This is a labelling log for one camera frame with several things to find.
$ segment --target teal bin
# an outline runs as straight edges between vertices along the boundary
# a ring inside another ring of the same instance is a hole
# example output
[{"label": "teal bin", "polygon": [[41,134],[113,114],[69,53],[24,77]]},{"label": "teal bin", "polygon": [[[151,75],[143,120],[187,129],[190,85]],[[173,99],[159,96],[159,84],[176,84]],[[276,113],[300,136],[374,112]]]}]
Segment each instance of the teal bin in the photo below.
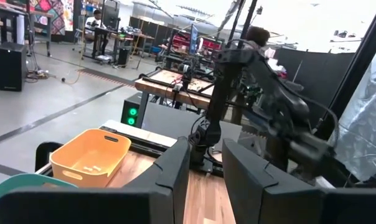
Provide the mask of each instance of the teal bin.
[{"label": "teal bin", "polygon": [[19,174],[8,178],[0,184],[0,198],[19,187],[41,186],[44,184],[53,184],[59,187],[77,187],[76,185],[44,175]]}]

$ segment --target colorful wall art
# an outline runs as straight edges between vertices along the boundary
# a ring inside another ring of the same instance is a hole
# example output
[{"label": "colorful wall art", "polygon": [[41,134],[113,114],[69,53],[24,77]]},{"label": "colorful wall art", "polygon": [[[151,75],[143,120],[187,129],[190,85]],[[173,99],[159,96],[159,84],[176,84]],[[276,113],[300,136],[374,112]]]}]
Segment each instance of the colorful wall art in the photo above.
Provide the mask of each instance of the colorful wall art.
[{"label": "colorful wall art", "polygon": [[[35,10],[53,15],[51,34],[65,35],[65,31],[73,31],[73,0],[31,0]],[[37,22],[47,25],[47,18],[36,16]]]}]

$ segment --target wall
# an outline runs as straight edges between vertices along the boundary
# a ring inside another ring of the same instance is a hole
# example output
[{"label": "wall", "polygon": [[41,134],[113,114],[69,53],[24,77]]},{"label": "wall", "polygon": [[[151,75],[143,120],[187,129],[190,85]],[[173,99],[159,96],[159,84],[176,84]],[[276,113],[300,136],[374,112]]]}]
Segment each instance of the wall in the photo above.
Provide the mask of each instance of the wall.
[{"label": "wall", "polygon": [[[140,16],[146,16],[156,21],[165,22],[165,26],[170,24],[170,25],[178,26],[179,28],[189,27],[193,23],[192,20],[184,16],[175,15],[174,18],[172,19],[160,10],[157,10],[152,7],[144,6],[138,3],[134,3],[132,16],[137,17],[137,18],[139,18]],[[206,24],[204,22],[201,22],[201,23],[198,23],[196,27],[198,28],[198,31],[200,33],[207,34],[207,35],[214,35],[214,36],[217,35],[218,27],[212,24]],[[220,33],[220,38],[227,40],[229,37],[229,34],[230,34],[229,30],[223,30]]]},{"label": "wall", "polygon": [[133,15],[133,6],[132,5],[120,4],[120,7],[119,7],[119,18],[120,18],[119,29],[121,27],[129,26],[130,16],[132,16],[132,15]]}]

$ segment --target black speaker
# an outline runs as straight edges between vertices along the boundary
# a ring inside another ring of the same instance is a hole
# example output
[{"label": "black speaker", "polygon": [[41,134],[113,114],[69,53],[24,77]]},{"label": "black speaker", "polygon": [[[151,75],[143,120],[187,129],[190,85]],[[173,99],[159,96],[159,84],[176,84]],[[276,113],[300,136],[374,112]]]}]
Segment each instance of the black speaker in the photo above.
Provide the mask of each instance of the black speaker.
[{"label": "black speaker", "polygon": [[122,68],[125,68],[128,63],[129,52],[126,48],[119,49],[118,65],[121,65]]},{"label": "black speaker", "polygon": [[0,45],[0,90],[22,91],[26,77],[26,46]]}]

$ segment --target plastic sheet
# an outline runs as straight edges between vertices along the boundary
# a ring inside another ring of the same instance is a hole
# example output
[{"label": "plastic sheet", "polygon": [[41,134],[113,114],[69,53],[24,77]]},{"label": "plastic sheet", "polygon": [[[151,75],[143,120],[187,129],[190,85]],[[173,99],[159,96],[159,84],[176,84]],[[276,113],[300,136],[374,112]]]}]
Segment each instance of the plastic sheet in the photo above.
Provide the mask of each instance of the plastic sheet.
[{"label": "plastic sheet", "polygon": [[367,180],[376,173],[376,54],[339,124],[337,159]]}]

